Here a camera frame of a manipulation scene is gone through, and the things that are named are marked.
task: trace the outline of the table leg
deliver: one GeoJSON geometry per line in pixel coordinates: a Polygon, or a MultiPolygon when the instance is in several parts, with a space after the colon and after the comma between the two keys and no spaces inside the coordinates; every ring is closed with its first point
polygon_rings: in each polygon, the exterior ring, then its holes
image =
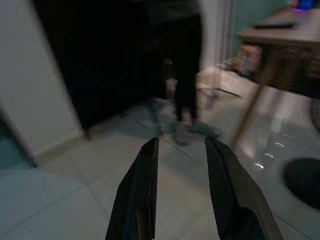
{"type": "Polygon", "coordinates": [[[250,105],[247,108],[247,110],[246,110],[236,132],[235,132],[235,135],[233,137],[233,140],[231,143],[232,150],[235,150],[242,134],[247,129],[247,126],[249,124],[249,121],[250,121],[250,118],[251,118],[252,113],[254,111],[254,108],[259,100],[259,97],[260,97],[265,85],[269,85],[274,80],[276,73],[277,73],[277,70],[278,70],[278,67],[280,65],[281,55],[282,55],[282,51],[280,48],[274,47],[272,49],[271,56],[268,59],[267,65],[266,65],[264,71],[262,72],[261,79],[259,80],[258,88],[255,91],[255,94],[250,102],[250,105]]]}
{"type": "Polygon", "coordinates": [[[280,86],[278,87],[278,92],[271,103],[270,113],[272,115],[276,113],[278,103],[283,96],[284,90],[288,90],[290,88],[293,80],[295,79],[295,76],[297,75],[298,70],[302,66],[303,60],[304,58],[302,52],[298,51],[294,56],[294,59],[286,66],[282,75],[283,77],[280,86]]]}

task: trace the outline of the shoe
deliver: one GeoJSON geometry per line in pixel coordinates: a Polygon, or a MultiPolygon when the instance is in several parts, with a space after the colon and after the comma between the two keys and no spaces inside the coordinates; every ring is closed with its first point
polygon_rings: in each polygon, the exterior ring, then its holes
{"type": "Polygon", "coordinates": [[[188,145],[190,143],[188,127],[183,122],[177,122],[173,132],[173,139],[178,145],[188,145]]]}
{"type": "Polygon", "coordinates": [[[222,136],[222,131],[220,129],[209,126],[204,122],[192,124],[190,131],[192,133],[198,134],[199,136],[210,137],[214,139],[222,136]]]}

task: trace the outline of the black pants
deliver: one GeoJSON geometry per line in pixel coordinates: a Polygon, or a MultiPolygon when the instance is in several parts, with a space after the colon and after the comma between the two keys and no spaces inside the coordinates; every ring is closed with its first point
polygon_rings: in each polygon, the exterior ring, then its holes
{"type": "Polygon", "coordinates": [[[193,119],[197,118],[196,74],[199,72],[202,45],[202,25],[199,15],[179,19],[155,29],[170,58],[177,80],[175,114],[182,121],[182,110],[187,107],[193,119]]]}

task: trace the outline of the white wall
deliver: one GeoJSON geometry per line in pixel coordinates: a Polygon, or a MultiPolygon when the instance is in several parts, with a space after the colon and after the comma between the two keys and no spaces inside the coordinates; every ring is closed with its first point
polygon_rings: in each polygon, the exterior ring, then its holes
{"type": "Polygon", "coordinates": [[[231,0],[198,0],[201,6],[203,46],[201,70],[212,70],[214,65],[226,60],[229,38],[227,34],[231,0]]]}
{"type": "Polygon", "coordinates": [[[0,1],[0,105],[37,155],[82,132],[30,2],[0,1]]]}

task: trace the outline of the teal wall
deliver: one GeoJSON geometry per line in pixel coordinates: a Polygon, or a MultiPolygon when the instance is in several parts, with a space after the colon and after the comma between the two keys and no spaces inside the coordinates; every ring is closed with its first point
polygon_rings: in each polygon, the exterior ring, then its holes
{"type": "Polygon", "coordinates": [[[237,0],[235,9],[234,29],[232,34],[232,55],[238,52],[241,40],[237,33],[251,27],[254,23],[269,17],[287,0],[237,0]]]}

